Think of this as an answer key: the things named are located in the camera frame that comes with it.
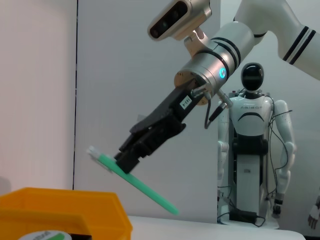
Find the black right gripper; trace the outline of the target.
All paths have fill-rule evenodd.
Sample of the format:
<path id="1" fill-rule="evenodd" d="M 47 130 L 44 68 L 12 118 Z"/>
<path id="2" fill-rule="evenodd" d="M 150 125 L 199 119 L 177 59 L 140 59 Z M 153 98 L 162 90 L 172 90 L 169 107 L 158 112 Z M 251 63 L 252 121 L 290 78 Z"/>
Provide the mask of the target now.
<path id="1" fill-rule="evenodd" d="M 183 120 L 198 103 L 192 96 L 194 87 L 175 88 L 155 110 L 130 129 L 130 136 L 115 155 L 117 166 L 129 174 L 140 162 L 150 156 L 168 139 L 181 133 L 186 125 Z"/>

